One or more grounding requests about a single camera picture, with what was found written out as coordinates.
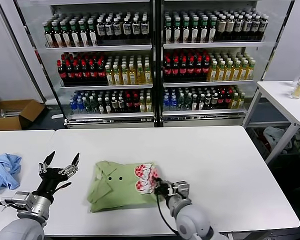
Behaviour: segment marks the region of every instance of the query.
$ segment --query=display fridge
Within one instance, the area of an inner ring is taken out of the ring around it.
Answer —
[[[293,2],[0,0],[0,9],[66,127],[134,128],[241,124]]]

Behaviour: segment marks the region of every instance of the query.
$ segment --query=plastic bottle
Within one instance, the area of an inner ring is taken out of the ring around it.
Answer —
[[[169,97],[167,95],[164,95],[164,98],[163,98],[163,111],[167,112],[169,110],[170,110]]]

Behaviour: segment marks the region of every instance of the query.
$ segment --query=robotic hand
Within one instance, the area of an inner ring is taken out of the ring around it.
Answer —
[[[19,219],[12,221],[0,231],[0,240],[44,240],[43,227],[49,218],[49,207],[54,202],[56,191],[68,187],[71,182],[57,188],[78,171],[79,152],[71,165],[65,168],[49,167],[55,152],[39,163],[39,176],[42,181],[36,191],[17,191],[14,197],[0,198],[0,205],[17,210]]]
[[[168,225],[160,210],[159,195],[164,197],[171,216],[175,218],[177,231],[168,225],[175,234],[186,240],[229,240],[210,225],[207,215],[200,208],[192,204],[188,198],[189,183],[186,181],[171,183],[161,178],[155,178],[155,181],[154,193],[160,215]]]

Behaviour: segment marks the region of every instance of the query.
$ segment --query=floor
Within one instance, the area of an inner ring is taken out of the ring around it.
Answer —
[[[57,118],[51,119],[53,115],[61,114],[61,111],[56,105],[49,105],[47,109],[45,109],[39,117],[35,120],[35,122],[27,128],[27,130],[44,130],[44,129],[64,129],[64,119]],[[285,121],[285,117],[280,114],[278,110],[276,110],[270,103],[261,102],[258,108],[253,115],[251,122],[268,122],[268,121]],[[300,219],[300,188],[295,189],[291,192],[285,193],[287,199],[289,200],[291,206],[295,210],[297,216]],[[237,233],[233,235],[234,240],[241,240],[246,236],[245,233]],[[96,237],[85,237],[85,239],[96,239]],[[180,238],[177,236],[165,236],[165,237],[123,237],[124,240],[139,240],[139,239],[164,239],[164,240],[179,240]],[[79,239],[73,237],[54,237],[53,239]],[[118,238],[114,237],[98,237],[98,240],[114,240]],[[300,240],[300,227],[295,229],[282,229],[276,230],[271,236],[265,238],[265,240]]]

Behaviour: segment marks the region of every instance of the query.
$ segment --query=folded green shirt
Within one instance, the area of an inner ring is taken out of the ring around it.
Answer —
[[[158,177],[154,163],[119,164],[100,161],[95,165],[88,201],[91,212],[128,205],[153,204]]]

